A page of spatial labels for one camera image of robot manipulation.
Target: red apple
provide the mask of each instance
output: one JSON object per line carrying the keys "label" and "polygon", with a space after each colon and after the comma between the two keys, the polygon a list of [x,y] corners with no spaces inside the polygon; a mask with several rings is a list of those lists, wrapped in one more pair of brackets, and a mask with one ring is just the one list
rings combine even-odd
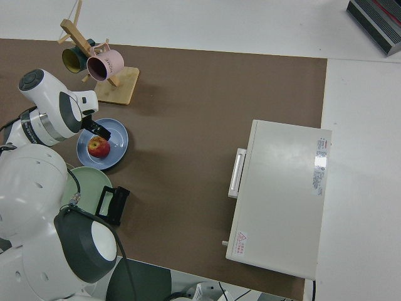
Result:
{"label": "red apple", "polygon": [[110,152],[110,143],[106,139],[94,136],[88,142],[89,155],[96,158],[104,158]]}

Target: pink mug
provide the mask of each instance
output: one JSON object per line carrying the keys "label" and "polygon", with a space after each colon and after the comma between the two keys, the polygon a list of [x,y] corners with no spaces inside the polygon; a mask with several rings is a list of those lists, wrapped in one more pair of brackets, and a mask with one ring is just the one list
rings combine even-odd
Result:
{"label": "pink mug", "polygon": [[[103,52],[96,53],[96,48],[103,48]],[[117,50],[111,50],[108,43],[91,47],[89,52],[91,57],[88,59],[86,65],[91,77],[99,82],[116,75],[124,69],[122,55]]]}

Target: warning label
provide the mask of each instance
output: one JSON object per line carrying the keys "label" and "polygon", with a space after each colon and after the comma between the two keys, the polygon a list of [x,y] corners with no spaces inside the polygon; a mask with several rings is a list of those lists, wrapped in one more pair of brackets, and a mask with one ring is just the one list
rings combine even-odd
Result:
{"label": "warning label", "polygon": [[234,245],[234,247],[235,247],[234,254],[235,255],[244,256],[247,238],[248,238],[247,233],[245,233],[243,231],[237,231],[237,239],[236,239],[236,243]]}

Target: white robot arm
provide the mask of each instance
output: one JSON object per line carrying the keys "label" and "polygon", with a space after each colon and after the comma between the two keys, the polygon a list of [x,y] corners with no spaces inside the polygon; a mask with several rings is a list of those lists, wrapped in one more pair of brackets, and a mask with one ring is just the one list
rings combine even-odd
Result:
{"label": "white robot arm", "polygon": [[18,88],[35,107],[5,126],[6,143],[17,147],[30,143],[52,146],[76,135],[81,129],[88,129],[106,140],[110,138],[109,131],[91,121],[91,115],[98,111],[94,91],[69,91],[42,69],[25,74]]}
{"label": "white robot arm", "polygon": [[[44,70],[25,75],[19,89],[37,107],[5,127],[0,238],[12,247],[0,253],[0,299],[81,300],[85,287],[114,267],[117,247],[103,223],[77,208],[60,210],[67,169],[48,146],[77,134],[98,110],[97,97],[67,90]],[[107,137],[91,120],[88,124]]]}

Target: plate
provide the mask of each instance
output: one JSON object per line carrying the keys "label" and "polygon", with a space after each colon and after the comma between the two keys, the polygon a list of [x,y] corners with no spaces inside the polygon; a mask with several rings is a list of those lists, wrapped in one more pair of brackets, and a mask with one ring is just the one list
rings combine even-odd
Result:
{"label": "plate", "polygon": [[89,155],[88,142],[96,135],[84,130],[78,138],[76,154],[84,166],[104,170],[114,166],[124,156],[128,147],[128,133],[124,125],[115,119],[105,118],[96,120],[95,122],[111,133],[108,140],[110,143],[110,152],[104,158],[96,158]]}
{"label": "plate", "polygon": [[[78,179],[81,187],[81,199],[77,206],[86,212],[95,214],[103,187],[113,187],[112,183],[104,173],[93,167],[81,166],[72,169],[71,172]],[[76,184],[70,174],[68,174],[64,195],[61,198],[61,205],[67,205],[74,193],[76,193]],[[102,208],[100,208],[101,215],[107,215],[108,205],[112,197],[112,193],[105,194]]]}

